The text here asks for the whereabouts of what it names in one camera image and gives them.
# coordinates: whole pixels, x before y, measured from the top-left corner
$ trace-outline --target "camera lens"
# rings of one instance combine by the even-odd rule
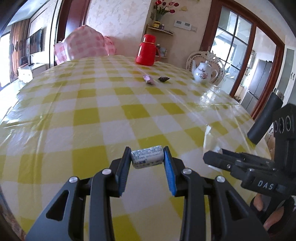
[[[274,122],[274,132],[277,132],[278,126],[277,126],[277,121]]]
[[[291,118],[289,116],[286,117],[286,130],[289,131],[291,129]]]
[[[283,133],[283,131],[284,131],[284,119],[281,117],[280,119],[279,119],[279,132],[280,133]]]

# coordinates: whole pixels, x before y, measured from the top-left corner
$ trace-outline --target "pink checkered cloth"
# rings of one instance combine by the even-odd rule
[[[115,55],[116,48],[108,36],[83,25],[75,29],[62,43],[54,45],[57,64],[73,59]]]

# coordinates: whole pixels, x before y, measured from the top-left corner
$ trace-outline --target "checkered tablecloth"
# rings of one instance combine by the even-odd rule
[[[145,74],[170,79],[147,85]],[[253,120],[234,99],[161,62],[147,67],[124,56],[65,62],[34,78],[17,98],[0,125],[0,177],[25,231],[69,177],[93,176],[126,146],[168,145],[172,156],[210,178],[221,173],[204,164],[206,150],[270,157],[264,140],[254,146],[246,138]],[[223,175],[251,200],[253,193]],[[163,165],[131,167],[126,191],[111,207],[116,240],[179,238],[183,198],[171,196]]]

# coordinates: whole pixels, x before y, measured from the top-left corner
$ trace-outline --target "finger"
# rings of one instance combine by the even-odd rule
[[[257,194],[257,195],[255,196],[255,199],[254,199],[253,204],[254,204],[255,208],[257,208],[257,210],[258,210],[259,212],[262,211],[262,209],[263,209],[263,201],[262,201],[262,199],[261,199],[261,194]]]
[[[274,211],[269,216],[269,218],[266,220],[266,222],[263,225],[266,231],[268,231],[272,225],[274,225],[275,223],[281,220],[281,218],[284,215],[284,210],[285,210],[284,207],[281,207],[278,210]]]

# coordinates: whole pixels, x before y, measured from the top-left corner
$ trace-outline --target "gray refrigerator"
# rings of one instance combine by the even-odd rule
[[[246,93],[241,105],[245,110],[251,114],[254,107],[256,106],[260,95],[262,94],[266,82],[268,80],[272,62],[259,60],[254,76],[249,86],[249,90]]]

